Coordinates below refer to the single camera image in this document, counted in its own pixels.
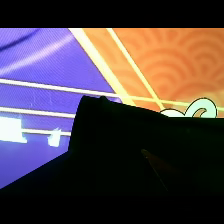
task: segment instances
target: television screen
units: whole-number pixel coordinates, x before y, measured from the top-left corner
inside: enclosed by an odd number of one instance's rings
[[[223,46],[224,29],[1,28],[0,188],[68,150],[83,95],[223,117]]]

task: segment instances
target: purple background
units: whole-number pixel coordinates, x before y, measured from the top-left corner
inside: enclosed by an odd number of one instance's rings
[[[0,73],[3,67],[27,58],[68,35],[72,34],[66,28],[0,29]],[[12,44],[23,37],[23,41]],[[0,78],[114,92],[75,38],[42,60],[1,74]],[[0,94],[0,106],[71,114],[76,113],[82,97],[82,94],[5,84],[0,84]],[[62,131],[71,131],[73,125],[73,119],[69,118],[1,112],[0,116],[20,118],[22,128],[29,129],[53,130],[59,127]],[[55,148],[48,146],[47,135],[23,136],[27,138],[27,144],[0,141],[0,188],[68,150],[69,137],[61,136],[60,146]]]

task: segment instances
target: orange background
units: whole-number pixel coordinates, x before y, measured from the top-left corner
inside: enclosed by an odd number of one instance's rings
[[[114,28],[130,56],[161,100],[191,103],[208,97],[224,108],[223,28]],[[152,98],[105,28],[85,33],[131,96]],[[160,111],[154,102],[134,101]],[[185,111],[186,106],[164,104]],[[218,117],[224,117],[219,108]]]

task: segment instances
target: cartoon ear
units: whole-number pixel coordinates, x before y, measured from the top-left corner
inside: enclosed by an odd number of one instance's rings
[[[216,118],[217,116],[217,108],[215,103],[208,98],[199,98],[192,102],[187,108],[185,117],[193,117],[200,109],[206,110],[201,114],[201,117],[203,118]]]
[[[160,113],[168,117],[184,117],[184,114],[182,112],[175,109],[165,109],[160,111]]]

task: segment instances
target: dark object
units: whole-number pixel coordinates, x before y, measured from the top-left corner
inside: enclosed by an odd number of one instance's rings
[[[223,119],[168,118],[105,97],[84,96],[68,152],[1,193],[220,195],[222,127]]]

